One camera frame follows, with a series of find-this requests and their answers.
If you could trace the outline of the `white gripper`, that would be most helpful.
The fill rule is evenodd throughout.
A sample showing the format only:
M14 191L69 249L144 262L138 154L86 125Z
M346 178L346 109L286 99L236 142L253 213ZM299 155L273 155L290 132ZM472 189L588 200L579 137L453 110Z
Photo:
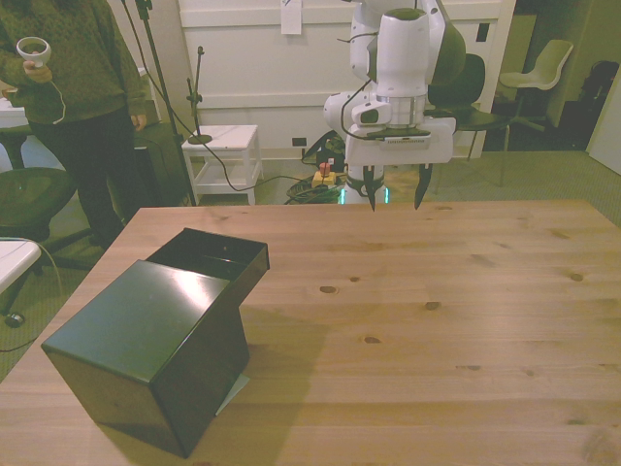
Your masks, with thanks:
M454 118L425 118L418 126L360 126L349 129L345 162L364 166L363 181L373 211L376 210L376 178L372 165L420 164L414 208L419 209L433 174L433 163L446 163L453 154Z

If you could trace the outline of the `person's right hand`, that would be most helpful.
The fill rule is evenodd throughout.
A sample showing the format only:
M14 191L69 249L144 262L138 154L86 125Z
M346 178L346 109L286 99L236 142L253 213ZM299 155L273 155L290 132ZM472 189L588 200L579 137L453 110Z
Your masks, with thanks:
M34 83L48 83L52 81L52 71L47 66L37 67L31 60L23 61L25 75Z

